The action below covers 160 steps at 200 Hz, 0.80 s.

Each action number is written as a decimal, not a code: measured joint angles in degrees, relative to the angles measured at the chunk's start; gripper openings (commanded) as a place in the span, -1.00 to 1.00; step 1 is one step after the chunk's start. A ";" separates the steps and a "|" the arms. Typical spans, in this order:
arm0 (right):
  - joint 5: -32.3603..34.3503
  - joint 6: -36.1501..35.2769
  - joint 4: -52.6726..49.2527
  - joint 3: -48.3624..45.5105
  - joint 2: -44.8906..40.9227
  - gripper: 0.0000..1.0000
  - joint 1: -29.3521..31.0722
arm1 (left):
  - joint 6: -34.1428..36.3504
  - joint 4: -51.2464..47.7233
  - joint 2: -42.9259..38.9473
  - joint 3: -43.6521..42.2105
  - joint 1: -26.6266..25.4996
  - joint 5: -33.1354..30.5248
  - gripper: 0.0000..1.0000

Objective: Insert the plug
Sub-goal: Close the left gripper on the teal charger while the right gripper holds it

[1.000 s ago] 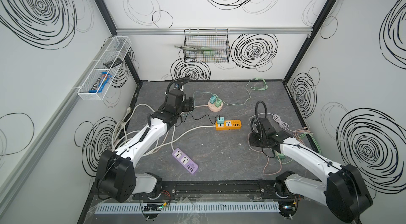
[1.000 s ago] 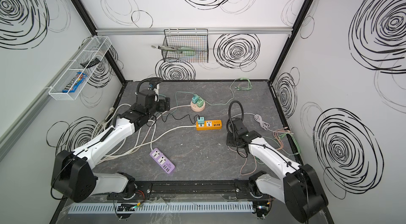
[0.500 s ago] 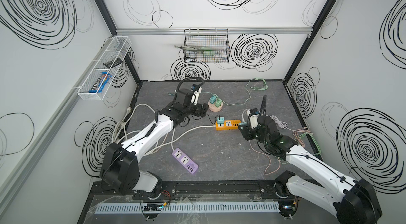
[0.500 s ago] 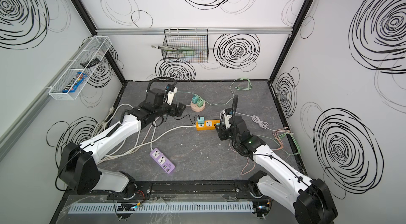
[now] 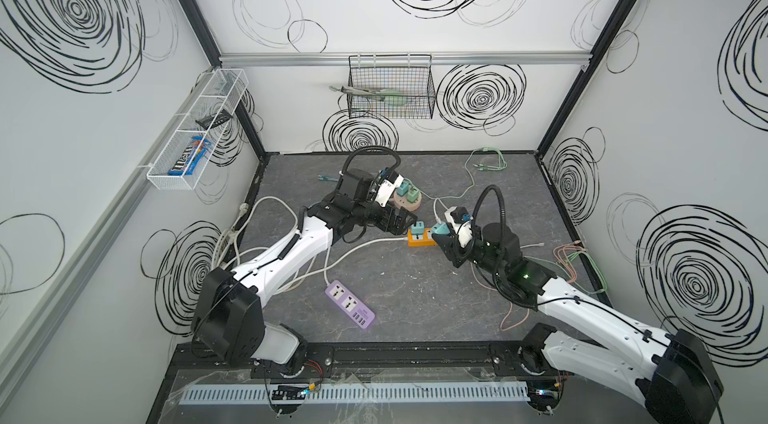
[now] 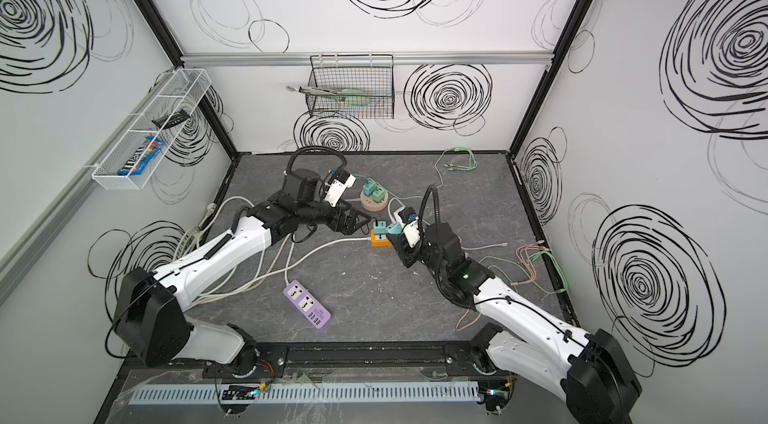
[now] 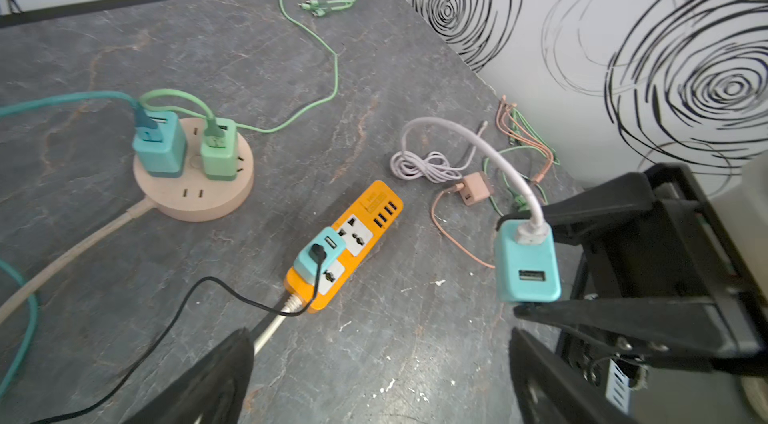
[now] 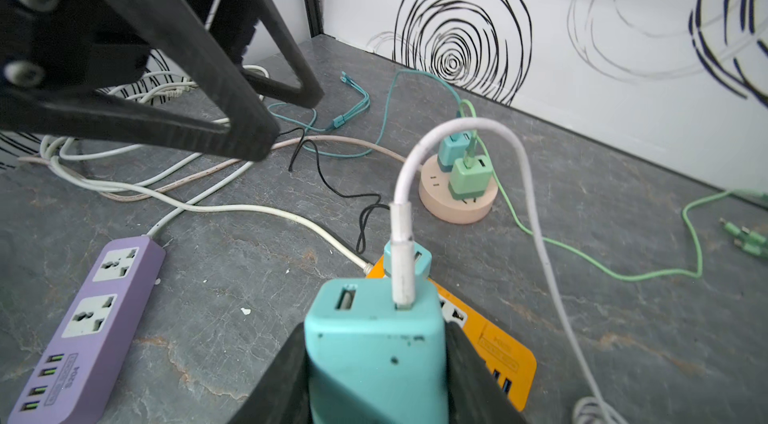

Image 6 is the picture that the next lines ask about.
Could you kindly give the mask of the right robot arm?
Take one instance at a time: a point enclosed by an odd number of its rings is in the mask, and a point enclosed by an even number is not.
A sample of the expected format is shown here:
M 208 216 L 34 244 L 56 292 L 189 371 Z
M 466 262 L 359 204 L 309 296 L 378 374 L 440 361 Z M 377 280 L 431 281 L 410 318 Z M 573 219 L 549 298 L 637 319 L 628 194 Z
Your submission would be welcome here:
M 561 399 L 580 423 L 627 423 L 642 394 L 618 340 L 556 318 L 469 257 L 446 223 L 411 223 L 388 241 L 401 262 L 421 263 L 452 304 L 495 322 L 480 345 L 498 371 L 517 374 Z

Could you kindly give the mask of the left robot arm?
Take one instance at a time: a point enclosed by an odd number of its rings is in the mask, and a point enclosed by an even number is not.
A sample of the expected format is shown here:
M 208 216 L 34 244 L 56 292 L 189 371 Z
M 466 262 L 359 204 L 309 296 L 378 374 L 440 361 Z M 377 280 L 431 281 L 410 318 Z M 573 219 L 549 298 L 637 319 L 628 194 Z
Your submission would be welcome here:
M 355 234 L 371 218 L 342 198 L 354 183 L 341 168 L 326 178 L 306 169 L 286 172 L 281 190 L 240 208 L 213 241 L 154 270 L 130 271 L 121 283 L 112 332 L 147 367 L 185 359 L 218 364 L 239 378 L 251 375 L 260 363 L 255 340 L 236 325 L 189 318 L 187 310 L 237 265 L 302 225 Z

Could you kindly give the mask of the purple power strip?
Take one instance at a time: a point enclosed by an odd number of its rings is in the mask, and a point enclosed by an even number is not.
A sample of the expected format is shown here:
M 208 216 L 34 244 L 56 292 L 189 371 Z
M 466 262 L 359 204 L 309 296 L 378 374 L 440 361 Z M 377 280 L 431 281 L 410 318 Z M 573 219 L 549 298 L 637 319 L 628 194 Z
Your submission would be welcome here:
M 314 328 L 322 329 L 331 321 L 331 313 L 298 280 L 290 281 L 283 294 Z

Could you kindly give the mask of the teal plug adapter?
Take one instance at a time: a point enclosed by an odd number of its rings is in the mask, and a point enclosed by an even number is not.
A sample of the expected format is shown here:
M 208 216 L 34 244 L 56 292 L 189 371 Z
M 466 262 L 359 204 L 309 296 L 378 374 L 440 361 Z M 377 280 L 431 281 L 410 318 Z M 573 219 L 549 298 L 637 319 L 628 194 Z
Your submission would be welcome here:
M 386 229 L 388 235 L 400 235 L 402 233 L 403 226 L 400 223 L 393 223 Z
M 378 186 L 377 182 L 369 178 L 366 180 L 365 184 L 363 185 L 362 193 L 365 196 L 372 196 L 373 193 L 376 191 L 377 186 Z
M 373 234 L 377 236 L 387 234 L 388 223 L 383 220 L 377 220 L 373 225 Z

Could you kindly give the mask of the green plug adapter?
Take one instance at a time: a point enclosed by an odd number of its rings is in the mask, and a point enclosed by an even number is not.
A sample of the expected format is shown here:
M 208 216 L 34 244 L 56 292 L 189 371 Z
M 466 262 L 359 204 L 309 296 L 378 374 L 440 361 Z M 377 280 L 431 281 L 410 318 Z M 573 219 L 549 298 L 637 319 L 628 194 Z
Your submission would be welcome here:
M 381 203 L 388 198 L 388 191 L 382 186 L 378 185 L 376 191 L 371 196 L 371 199 L 375 203 Z

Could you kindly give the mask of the round pink power strip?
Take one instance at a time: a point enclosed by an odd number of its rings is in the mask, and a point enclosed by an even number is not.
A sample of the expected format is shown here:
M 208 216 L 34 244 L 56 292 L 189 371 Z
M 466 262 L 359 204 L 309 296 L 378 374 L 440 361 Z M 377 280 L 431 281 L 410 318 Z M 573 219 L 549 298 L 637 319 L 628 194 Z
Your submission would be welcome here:
M 365 192 L 360 193 L 360 204 L 369 212 L 383 211 L 389 202 L 389 193 L 387 191 L 374 191 L 370 195 Z

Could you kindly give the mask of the orange power strip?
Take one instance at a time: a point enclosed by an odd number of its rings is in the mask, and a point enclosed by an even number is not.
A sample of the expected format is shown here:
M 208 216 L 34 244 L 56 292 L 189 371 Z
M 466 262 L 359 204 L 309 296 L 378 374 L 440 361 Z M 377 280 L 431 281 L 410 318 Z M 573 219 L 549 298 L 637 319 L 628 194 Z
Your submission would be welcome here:
M 376 234 L 374 231 L 372 231 L 370 235 L 370 242 L 374 248 L 385 248 L 393 246 L 386 233 Z

